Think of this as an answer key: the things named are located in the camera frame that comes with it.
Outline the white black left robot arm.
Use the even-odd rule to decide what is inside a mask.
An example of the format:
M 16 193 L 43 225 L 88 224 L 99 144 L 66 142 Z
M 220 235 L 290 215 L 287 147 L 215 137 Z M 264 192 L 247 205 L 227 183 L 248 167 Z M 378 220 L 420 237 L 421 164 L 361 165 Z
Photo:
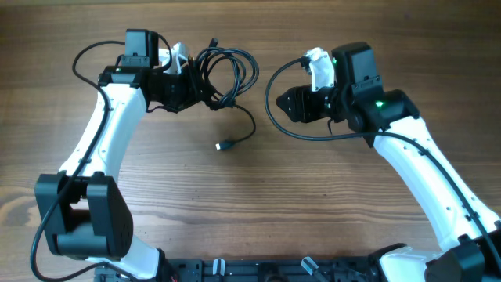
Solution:
M 177 281 L 165 253 L 139 239 L 117 178 L 133 133 L 150 104 L 172 113 L 203 100 L 188 48 L 160 34 L 129 29 L 124 52 L 91 81 L 96 107 L 73 153 L 55 174 L 42 174 L 34 194 L 41 223 L 31 247 L 36 277 L 38 246 L 87 262 L 96 280 Z

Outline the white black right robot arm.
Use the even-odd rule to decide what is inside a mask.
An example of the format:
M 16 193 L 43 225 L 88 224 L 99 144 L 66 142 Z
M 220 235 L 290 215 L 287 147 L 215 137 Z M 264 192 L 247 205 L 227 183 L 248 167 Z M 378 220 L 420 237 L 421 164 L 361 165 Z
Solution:
M 497 281 L 500 217 L 467 186 L 440 151 L 411 99 L 383 87 L 373 50 L 354 42 L 308 50 L 298 63 L 308 85 L 288 89 L 277 106 L 293 122 L 346 122 L 402 178 L 424 211 L 439 251 L 394 244 L 371 254 L 367 281 Z

